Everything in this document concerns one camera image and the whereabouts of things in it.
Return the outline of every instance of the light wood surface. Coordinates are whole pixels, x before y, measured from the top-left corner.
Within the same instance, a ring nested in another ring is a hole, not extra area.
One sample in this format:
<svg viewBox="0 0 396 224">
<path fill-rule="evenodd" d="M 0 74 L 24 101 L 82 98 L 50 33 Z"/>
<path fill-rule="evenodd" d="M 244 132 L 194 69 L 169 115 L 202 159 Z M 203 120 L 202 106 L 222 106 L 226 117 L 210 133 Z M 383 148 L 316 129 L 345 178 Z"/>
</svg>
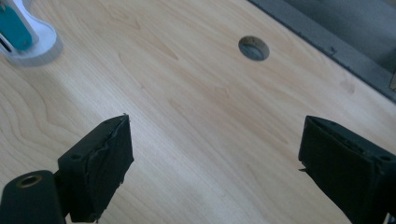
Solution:
<svg viewBox="0 0 396 224">
<path fill-rule="evenodd" d="M 0 59 L 0 189 L 105 119 L 135 162 L 100 223 L 349 223 L 297 159 L 304 117 L 396 153 L 396 106 L 246 1 L 34 1 L 64 52 Z M 269 46 L 261 63 L 238 41 Z"/>
</svg>

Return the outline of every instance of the wooden table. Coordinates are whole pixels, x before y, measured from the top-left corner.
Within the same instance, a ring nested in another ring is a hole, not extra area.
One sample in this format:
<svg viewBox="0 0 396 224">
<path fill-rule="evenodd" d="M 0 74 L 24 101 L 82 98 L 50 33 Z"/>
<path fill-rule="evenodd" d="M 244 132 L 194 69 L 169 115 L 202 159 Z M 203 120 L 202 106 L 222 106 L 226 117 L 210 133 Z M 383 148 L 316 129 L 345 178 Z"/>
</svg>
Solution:
<svg viewBox="0 0 396 224">
<path fill-rule="evenodd" d="M 0 60 L 0 189 L 55 172 L 105 119 L 131 117 L 135 162 L 100 223 L 348 223 L 297 159 L 304 117 L 396 153 L 396 106 L 246 1 L 34 1 L 64 52 Z M 253 62 L 245 35 L 267 43 Z"/>
</svg>

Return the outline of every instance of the circular hole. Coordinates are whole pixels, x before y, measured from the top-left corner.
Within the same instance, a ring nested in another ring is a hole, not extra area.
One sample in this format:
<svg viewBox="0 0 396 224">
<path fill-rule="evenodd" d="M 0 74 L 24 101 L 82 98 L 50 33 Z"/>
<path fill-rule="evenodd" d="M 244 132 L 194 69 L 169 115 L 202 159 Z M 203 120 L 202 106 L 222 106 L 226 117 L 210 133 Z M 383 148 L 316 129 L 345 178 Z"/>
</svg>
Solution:
<svg viewBox="0 0 396 224">
<path fill-rule="evenodd" d="M 253 61 L 264 61 L 270 56 L 270 49 L 255 36 L 245 36 L 238 43 L 239 50 Z"/>
<path fill-rule="evenodd" d="M 73 160 L 73 161 L 78 161 L 80 158 L 81 158 L 81 155 L 80 155 L 80 154 L 73 154 L 73 155 L 72 155 L 72 160 Z"/>
<path fill-rule="evenodd" d="M 29 176 L 25 177 L 24 179 L 18 181 L 17 187 L 20 189 L 32 187 L 33 185 L 40 182 L 42 178 L 43 177 L 41 175 L 29 175 Z"/>
<path fill-rule="evenodd" d="M 391 158 L 389 156 L 381 156 L 379 159 L 382 161 L 391 161 Z"/>
</svg>

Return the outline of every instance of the white plastic base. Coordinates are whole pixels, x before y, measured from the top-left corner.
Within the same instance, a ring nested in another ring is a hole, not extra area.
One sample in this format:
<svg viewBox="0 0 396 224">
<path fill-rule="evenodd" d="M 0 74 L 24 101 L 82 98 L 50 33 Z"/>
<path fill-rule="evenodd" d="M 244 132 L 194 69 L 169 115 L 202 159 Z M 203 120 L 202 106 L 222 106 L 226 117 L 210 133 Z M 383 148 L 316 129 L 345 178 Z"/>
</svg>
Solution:
<svg viewBox="0 0 396 224">
<path fill-rule="evenodd" d="M 39 66 L 58 57 L 62 52 L 62 41 L 51 25 L 38 20 L 28 12 L 26 8 L 29 8 L 32 0 L 13 0 L 13 2 L 33 28 L 38 40 L 26 51 L 7 53 L 8 60 L 19 66 Z"/>
</svg>

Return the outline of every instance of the teal object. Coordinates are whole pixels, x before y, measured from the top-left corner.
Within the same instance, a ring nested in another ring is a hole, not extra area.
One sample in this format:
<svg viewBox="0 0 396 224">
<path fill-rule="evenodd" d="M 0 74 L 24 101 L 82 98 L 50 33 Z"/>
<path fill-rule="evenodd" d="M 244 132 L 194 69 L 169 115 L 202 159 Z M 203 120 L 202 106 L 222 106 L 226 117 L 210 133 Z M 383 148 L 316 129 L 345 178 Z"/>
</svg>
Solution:
<svg viewBox="0 0 396 224">
<path fill-rule="evenodd" d="M 0 33 L 14 49 L 27 50 L 32 46 L 32 36 L 12 7 L 0 6 Z"/>
</svg>

